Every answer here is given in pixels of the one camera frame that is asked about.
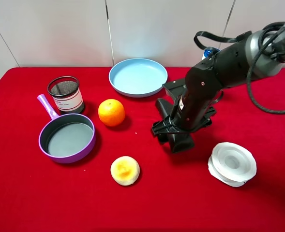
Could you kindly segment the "black mesh right gripper finger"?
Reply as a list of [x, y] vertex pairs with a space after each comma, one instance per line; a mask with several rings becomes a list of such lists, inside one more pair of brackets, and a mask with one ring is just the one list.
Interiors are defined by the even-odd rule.
[[204, 114], [204, 116], [202, 117], [202, 119], [200, 120], [200, 127], [201, 128], [205, 128], [208, 127], [212, 124], [212, 120], [211, 117], [213, 115], [216, 114], [216, 110], [214, 109], [214, 107], [210, 107], [206, 113]]
[[153, 123], [151, 128], [152, 135], [157, 138], [160, 144], [176, 143], [175, 134], [181, 133], [181, 129], [178, 128], [171, 116], [166, 116], [162, 121]]

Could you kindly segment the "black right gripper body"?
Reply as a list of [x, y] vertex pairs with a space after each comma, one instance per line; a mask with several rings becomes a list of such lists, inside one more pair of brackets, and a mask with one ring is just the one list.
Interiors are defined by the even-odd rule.
[[215, 95], [223, 88], [221, 71], [216, 65], [196, 65], [186, 73], [186, 89], [176, 99], [178, 110], [173, 114], [175, 125], [182, 131], [197, 128]]

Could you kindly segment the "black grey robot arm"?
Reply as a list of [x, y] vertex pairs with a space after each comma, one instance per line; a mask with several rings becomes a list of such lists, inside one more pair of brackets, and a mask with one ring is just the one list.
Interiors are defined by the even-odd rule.
[[285, 22], [268, 24], [257, 32], [245, 32], [236, 38], [198, 32], [195, 44], [206, 50], [199, 37], [227, 43], [223, 50], [210, 54], [193, 66], [183, 79], [164, 84], [173, 103], [159, 98], [156, 108], [161, 121], [151, 128], [161, 144], [169, 143], [173, 152], [194, 146], [191, 133], [211, 125], [214, 105], [224, 89], [276, 75], [285, 63]]

